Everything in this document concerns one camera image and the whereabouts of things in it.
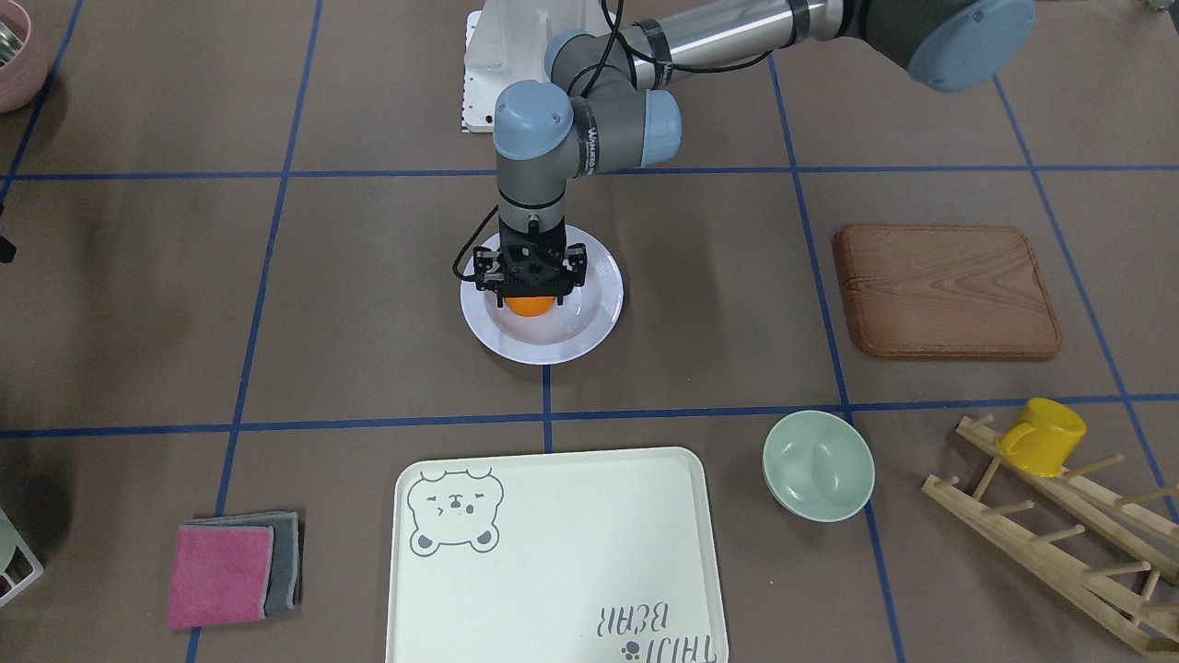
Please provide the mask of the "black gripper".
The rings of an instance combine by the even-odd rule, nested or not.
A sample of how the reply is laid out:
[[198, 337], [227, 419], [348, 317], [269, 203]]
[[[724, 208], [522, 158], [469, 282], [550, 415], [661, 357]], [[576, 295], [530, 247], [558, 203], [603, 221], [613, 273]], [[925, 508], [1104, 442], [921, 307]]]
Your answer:
[[566, 227], [544, 232], [499, 227], [498, 247], [474, 248], [473, 260], [475, 288], [494, 293], [500, 309], [505, 297], [555, 297], [554, 304], [564, 306], [585, 284], [590, 267], [586, 245], [566, 242]]

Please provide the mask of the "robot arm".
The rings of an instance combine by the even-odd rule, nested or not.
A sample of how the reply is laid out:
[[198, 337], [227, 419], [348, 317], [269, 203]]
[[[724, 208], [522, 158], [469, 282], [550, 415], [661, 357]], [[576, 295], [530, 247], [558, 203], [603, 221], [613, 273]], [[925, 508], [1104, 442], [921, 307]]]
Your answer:
[[796, 42], [867, 42], [927, 88], [977, 87], [1025, 45], [1032, 1], [710, 1], [668, 17], [626, 22], [624, 4], [601, 5], [602, 34], [584, 27], [555, 33], [549, 4], [533, 12], [544, 54], [518, 53], [505, 26], [506, 5], [476, 14], [466, 68], [496, 76], [485, 109], [496, 147], [498, 247], [472, 239], [454, 275], [496, 297], [549, 297], [564, 306], [590, 269], [586, 245], [566, 239], [569, 180], [617, 169], [648, 168], [681, 147], [681, 109], [670, 84], [753, 67]]

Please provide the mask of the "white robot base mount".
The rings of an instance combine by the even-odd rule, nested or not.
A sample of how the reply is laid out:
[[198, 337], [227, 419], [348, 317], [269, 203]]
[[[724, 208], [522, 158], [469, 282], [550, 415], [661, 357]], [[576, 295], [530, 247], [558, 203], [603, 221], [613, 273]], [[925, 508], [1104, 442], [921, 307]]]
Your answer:
[[549, 42], [577, 29], [602, 35], [608, 27], [597, 1], [485, 1], [466, 18], [461, 130], [489, 134], [496, 100], [520, 80], [547, 79]]

